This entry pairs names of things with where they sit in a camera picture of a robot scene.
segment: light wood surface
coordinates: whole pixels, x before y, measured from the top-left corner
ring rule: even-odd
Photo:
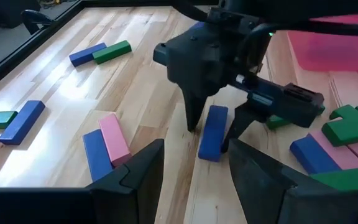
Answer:
[[[228,128],[246,93],[228,86],[208,98],[197,131],[189,133],[180,89],[167,80],[165,67],[152,61],[159,42],[194,23],[170,7],[80,12],[0,81],[0,111],[19,110],[27,100],[42,100],[47,107],[20,146],[0,145],[0,187],[90,184],[82,135],[98,129],[99,119],[116,113],[132,153],[155,138],[165,138],[156,223],[245,223],[227,155],[213,163],[199,160],[196,153],[209,106],[229,107]],[[68,56],[74,52],[122,40],[128,40],[133,53],[101,65],[70,64]],[[358,73],[304,71],[292,55],[287,33],[277,32],[260,76],[324,95],[327,110],[310,129],[321,128],[338,106],[358,105]],[[253,123],[240,139],[304,172],[288,148],[308,131],[293,125],[269,131]]]

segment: black frame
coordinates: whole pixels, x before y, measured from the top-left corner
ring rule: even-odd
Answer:
[[[218,0],[191,0],[195,5],[216,5]],[[25,60],[32,52],[51,38],[68,21],[87,7],[141,7],[141,6],[170,6],[170,0],[78,0],[68,8],[55,22],[48,27],[42,27],[36,33],[0,61],[0,80]]]

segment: wooden table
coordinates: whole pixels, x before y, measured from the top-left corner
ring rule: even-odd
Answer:
[[[82,135],[115,112],[132,153],[165,138],[156,223],[245,223],[227,155],[214,163],[196,153],[209,106],[229,107],[228,128],[246,93],[228,86],[208,98],[197,131],[189,133],[180,89],[167,80],[166,68],[152,61],[159,42],[194,23],[170,7],[89,8],[60,29],[0,81],[0,111],[19,110],[27,100],[42,100],[47,107],[20,146],[0,145],[0,187],[90,184]],[[68,59],[97,43],[121,40],[131,43],[133,53],[77,68]],[[338,106],[358,104],[358,74],[304,71],[291,51],[287,33],[276,33],[260,76],[324,95],[327,110],[310,129],[320,128]],[[241,140],[304,172],[288,148],[308,131],[293,125],[269,131],[253,123]]]

